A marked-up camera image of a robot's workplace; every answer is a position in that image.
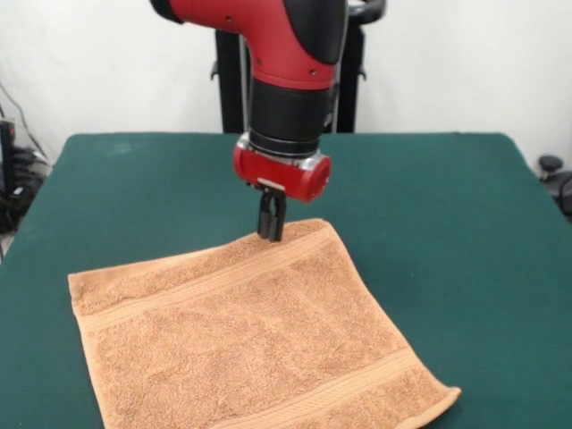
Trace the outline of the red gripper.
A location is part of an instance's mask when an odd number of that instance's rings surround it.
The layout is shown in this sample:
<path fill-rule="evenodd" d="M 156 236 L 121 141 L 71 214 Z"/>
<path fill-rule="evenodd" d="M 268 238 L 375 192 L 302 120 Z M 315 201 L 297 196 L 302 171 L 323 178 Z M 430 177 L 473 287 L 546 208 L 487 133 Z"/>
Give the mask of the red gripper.
<path fill-rule="evenodd" d="M 249 140 L 249 133 L 245 132 L 234 148 L 233 167 L 243 181 L 263 187 L 257 220 L 259 237 L 280 242 L 287 209 L 286 197 L 283 194 L 272 196 L 268 188 L 278 189 L 289 198 L 309 203 L 319 197 L 327 186 L 332 159 L 320 150 L 301 159 L 267 155 L 255 149 Z"/>

